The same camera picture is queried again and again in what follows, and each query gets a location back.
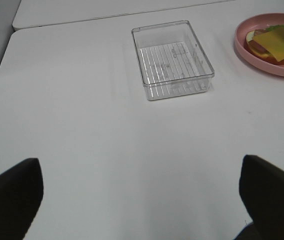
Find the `bread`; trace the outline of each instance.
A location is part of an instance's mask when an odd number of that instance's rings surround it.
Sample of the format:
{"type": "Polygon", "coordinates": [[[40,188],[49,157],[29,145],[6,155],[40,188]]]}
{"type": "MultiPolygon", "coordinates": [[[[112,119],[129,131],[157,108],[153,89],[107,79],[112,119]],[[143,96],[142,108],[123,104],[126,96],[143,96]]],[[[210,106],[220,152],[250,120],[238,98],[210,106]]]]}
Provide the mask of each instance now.
{"type": "Polygon", "coordinates": [[[265,52],[265,53],[261,53],[260,51],[258,51],[256,48],[254,48],[250,41],[252,41],[253,36],[254,36],[254,32],[255,31],[249,31],[246,34],[246,38],[245,38],[245,43],[244,43],[244,48],[250,52],[251,54],[253,54],[254,56],[256,56],[257,58],[266,61],[270,64],[274,64],[274,65],[284,65],[284,59],[282,61],[277,61],[275,59],[275,57],[269,53],[269,52],[265,52]]]}

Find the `yellow cheese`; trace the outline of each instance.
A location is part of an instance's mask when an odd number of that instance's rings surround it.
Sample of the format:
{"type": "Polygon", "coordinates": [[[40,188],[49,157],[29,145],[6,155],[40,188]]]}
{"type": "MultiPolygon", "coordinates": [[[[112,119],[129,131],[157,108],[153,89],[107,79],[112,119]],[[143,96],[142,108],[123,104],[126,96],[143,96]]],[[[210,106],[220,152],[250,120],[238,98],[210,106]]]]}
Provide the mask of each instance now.
{"type": "Polygon", "coordinates": [[[284,59],[284,27],[254,36],[253,40],[268,50],[278,62],[284,59]]]}

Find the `lettuce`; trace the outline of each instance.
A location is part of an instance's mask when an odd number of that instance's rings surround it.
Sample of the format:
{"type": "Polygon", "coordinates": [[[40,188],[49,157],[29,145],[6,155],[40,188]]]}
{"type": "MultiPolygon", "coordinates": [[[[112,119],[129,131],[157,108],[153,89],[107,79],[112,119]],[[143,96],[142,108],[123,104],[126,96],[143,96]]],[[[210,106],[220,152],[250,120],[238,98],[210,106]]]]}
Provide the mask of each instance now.
{"type": "Polygon", "coordinates": [[[267,30],[268,32],[270,32],[270,31],[273,31],[273,30],[278,29],[278,28],[284,28],[284,25],[269,26],[269,27],[267,27],[265,30],[267,30]]]}

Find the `table surface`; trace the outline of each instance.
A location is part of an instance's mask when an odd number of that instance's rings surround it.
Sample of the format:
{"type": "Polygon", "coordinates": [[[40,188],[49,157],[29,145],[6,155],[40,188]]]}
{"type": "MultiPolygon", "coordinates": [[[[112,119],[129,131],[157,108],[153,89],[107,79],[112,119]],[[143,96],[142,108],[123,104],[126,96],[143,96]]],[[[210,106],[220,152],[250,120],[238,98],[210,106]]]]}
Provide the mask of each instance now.
{"type": "Polygon", "coordinates": [[[21,0],[15,30],[232,0],[21,0]]]}
{"type": "Polygon", "coordinates": [[[36,157],[44,197],[26,238],[230,240],[251,221],[245,154],[284,169],[284,77],[239,58],[237,25],[284,12],[237,0],[17,31],[0,66],[0,173],[36,157]],[[131,29],[189,20],[206,93],[147,101],[131,29]]]}

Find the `clear plastic container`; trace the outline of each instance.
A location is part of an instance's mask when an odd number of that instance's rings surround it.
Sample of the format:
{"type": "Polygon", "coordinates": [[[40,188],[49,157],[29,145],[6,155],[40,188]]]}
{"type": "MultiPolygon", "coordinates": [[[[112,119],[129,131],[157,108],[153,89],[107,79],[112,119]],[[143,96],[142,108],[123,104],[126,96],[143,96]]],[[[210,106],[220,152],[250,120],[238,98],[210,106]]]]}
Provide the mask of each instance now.
{"type": "Polygon", "coordinates": [[[132,35],[148,100],[209,90],[214,70],[189,21],[138,27],[132,35]]]}

